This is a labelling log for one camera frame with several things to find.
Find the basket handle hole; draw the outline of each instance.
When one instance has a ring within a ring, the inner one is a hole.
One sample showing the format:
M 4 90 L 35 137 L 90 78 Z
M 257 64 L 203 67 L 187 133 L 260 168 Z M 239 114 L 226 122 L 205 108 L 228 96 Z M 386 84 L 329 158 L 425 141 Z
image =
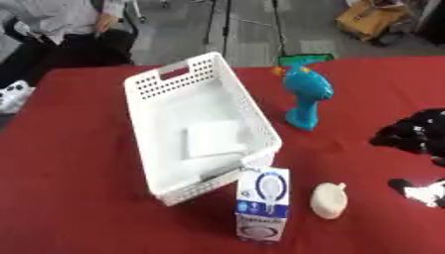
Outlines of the basket handle hole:
M 183 75 L 183 74 L 187 74 L 189 72 L 190 72 L 190 70 L 189 70 L 188 67 L 182 67 L 182 68 L 178 68 L 178 69 L 175 69 L 175 70 L 172 70 L 172 71 L 161 73 L 160 77 L 161 77 L 161 80 L 164 81 L 164 80 L 167 80 L 167 79 L 170 79 L 170 78 L 173 78 L 173 77 L 177 77 L 177 76 L 180 76 L 180 75 Z

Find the blue toy drill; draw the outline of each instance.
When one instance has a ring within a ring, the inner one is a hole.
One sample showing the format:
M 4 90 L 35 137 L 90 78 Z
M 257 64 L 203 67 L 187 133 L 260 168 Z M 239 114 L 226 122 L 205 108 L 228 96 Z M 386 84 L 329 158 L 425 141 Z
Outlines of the blue toy drill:
M 295 95 L 297 101 L 297 106 L 286 113 L 287 122 L 312 131 L 318 123 L 317 103 L 332 98 L 332 85 L 320 74 L 294 64 L 284 75 L 284 87 Z

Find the cardboard box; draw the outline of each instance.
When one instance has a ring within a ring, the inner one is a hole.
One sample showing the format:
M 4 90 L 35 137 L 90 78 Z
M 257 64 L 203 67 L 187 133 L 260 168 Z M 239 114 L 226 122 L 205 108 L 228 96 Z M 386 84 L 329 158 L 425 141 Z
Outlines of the cardboard box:
M 241 239 L 279 241 L 289 210 L 289 171 L 246 169 L 237 183 L 236 233 Z
M 367 41 L 378 37 L 385 28 L 408 14 L 405 6 L 378 8 L 370 1 L 355 3 L 337 18 L 340 29 Z

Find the table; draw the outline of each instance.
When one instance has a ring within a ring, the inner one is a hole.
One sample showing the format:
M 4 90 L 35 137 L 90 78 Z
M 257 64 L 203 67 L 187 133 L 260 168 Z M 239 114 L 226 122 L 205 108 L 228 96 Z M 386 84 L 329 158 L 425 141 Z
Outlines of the table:
M 122 81 L 149 67 L 54 70 L 0 135 L 0 252 L 444 253 L 445 210 L 386 185 L 429 183 L 444 169 L 368 144 L 377 128 L 443 106 L 444 64 L 437 57 L 313 65 L 335 87 L 314 132 L 285 123 L 293 97 L 269 68 L 235 70 L 284 141 L 275 166 L 291 169 L 290 219 L 276 245 L 235 239 L 234 185 L 174 207 L 147 194 Z M 321 182 L 348 185 L 349 207 L 338 220 L 308 207 Z

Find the tripod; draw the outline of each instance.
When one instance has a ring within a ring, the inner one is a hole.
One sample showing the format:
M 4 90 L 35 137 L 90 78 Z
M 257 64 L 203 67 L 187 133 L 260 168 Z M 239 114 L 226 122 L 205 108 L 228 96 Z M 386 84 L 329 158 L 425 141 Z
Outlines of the tripod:
M 215 10 L 217 8 L 218 0 L 211 0 L 211 1 L 212 1 L 212 9 L 211 9 L 210 18 L 209 18 L 208 25 L 207 25 L 206 35 L 204 37 L 205 45 L 209 44 L 212 22 L 214 20 L 214 15 L 215 15 Z M 226 0 L 226 1 L 227 2 L 226 2 L 226 8 L 225 8 L 225 23 L 224 23 L 224 27 L 222 28 L 222 36 L 224 39 L 223 46 L 222 46 L 222 56 L 223 57 L 225 57 L 225 54 L 227 51 L 227 39 L 228 39 L 228 34 L 230 32 L 231 0 Z M 286 49 L 285 49 L 286 45 L 284 43 L 284 36 L 282 33 L 281 20 L 278 15 L 278 0 L 271 0 L 271 1 L 272 1 L 273 13 L 275 16 L 275 22 L 276 22 L 278 38 L 279 38 L 279 43 L 280 43 L 280 55 L 281 55 L 281 57 L 285 57 L 285 56 L 287 56 Z
M 217 9 L 217 1 L 218 0 L 211 0 L 212 1 L 212 9 L 211 9 L 211 15 L 209 18 L 209 21 L 207 23 L 207 31 L 206 36 L 204 37 L 204 44 L 208 45 L 210 40 L 210 33 L 212 29 L 212 22 L 214 20 L 215 10 Z M 231 12 L 231 0 L 226 0 L 226 6 L 225 6 L 225 23 L 224 27 L 222 28 L 222 36 L 224 39 L 224 42 L 222 44 L 222 56 L 225 57 L 227 53 L 227 40 L 228 40 L 228 34 L 230 32 L 230 12 Z

